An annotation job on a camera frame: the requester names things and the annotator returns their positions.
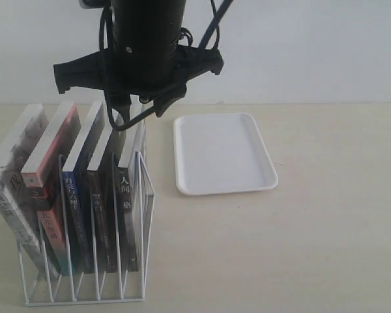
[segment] white wall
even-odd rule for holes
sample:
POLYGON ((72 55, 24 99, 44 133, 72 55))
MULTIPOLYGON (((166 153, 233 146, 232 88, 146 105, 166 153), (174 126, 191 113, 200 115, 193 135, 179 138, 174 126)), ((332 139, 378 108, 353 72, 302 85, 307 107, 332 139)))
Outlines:
MULTIPOLYGON (((199 40, 209 0, 187 0, 199 40)), ((91 102, 57 93, 52 65, 96 51, 100 10, 76 0, 0 0, 0 103, 91 102)), ((391 102, 391 0, 235 0, 222 23, 221 76, 185 103, 391 102)))

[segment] white plastic tray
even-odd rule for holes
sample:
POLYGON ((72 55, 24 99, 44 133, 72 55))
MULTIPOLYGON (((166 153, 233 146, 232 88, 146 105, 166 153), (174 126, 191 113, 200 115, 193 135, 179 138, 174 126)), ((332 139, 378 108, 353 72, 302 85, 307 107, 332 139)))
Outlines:
POLYGON ((247 113, 179 117, 173 124, 177 188, 187 195, 268 190, 278 176, 247 113))

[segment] wire book rack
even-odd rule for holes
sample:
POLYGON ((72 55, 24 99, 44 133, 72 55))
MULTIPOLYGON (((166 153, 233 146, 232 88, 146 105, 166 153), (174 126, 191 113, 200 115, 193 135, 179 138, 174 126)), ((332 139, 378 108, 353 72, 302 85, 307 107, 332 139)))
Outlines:
POLYGON ((108 273, 104 267, 105 255, 98 249, 98 236, 94 208, 91 207, 91 229, 93 242, 93 273, 85 273, 80 267, 72 268, 72 245, 74 238, 67 228, 67 214, 70 214, 65 202, 63 180, 60 179, 63 199, 63 220, 65 225, 66 253, 68 255, 69 275, 55 279, 50 276, 46 254, 46 238, 39 222, 40 242, 46 265, 45 275, 38 271, 27 257, 21 244, 17 243, 18 257, 22 274, 23 294, 26 306, 84 305, 98 303, 126 303, 145 299, 151 224, 154 209, 155 193, 149 177, 145 156, 136 152, 135 169, 131 176, 133 210, 136 210, 135 230, 137 231, 136 256, 138 270, 131 271, 130 258, 125 258, 124 247, 127 245, 120 236, 120 216, 116 201, 116 188, 113 182, 113 201, 115 212, 115 238, 117 268, 108 273))

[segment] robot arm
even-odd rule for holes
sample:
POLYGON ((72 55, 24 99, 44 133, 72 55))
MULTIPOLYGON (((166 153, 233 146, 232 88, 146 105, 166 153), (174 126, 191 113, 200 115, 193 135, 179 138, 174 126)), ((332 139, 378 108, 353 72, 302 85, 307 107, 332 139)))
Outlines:
POLYGON ((103 90, 110 123, 126 130, 152 113, 157 117, 186 94, 188 80, 206 72, 219 75, 224 62, 218 50, 218 24, 233 0, 224 0, 198 47, 189 30, 182 27, 186 0, 80 0, 83 8, 103 7, 99 51, 80 59, 54 65, 60 93, 71 87, 103 90), (216 43, 207 49, 216 32, 216 43), (104 47, 104 35, 108 42, 104 47), (179 44, 186 38, 187 45, 179 44), (130 95, 153 101, 152 107, 130 120, 130 95), (124 121, 116 125, 111 109, 124 121))

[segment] beige table surface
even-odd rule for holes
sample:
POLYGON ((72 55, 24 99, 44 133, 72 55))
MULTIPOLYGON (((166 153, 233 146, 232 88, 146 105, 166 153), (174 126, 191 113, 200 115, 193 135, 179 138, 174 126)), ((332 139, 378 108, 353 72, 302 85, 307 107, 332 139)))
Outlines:
MULTIPOLYGON (((0 142, 22 110, 0 106, 0 142)), ((175 105, 148 119, 147 138, 158 194, 147 300, 23 307, 0 216, 0 312, 391 312, 391 104, 175 105), (181 195, 173 119, 240 111, 256 118, 277 188, 181 195)))

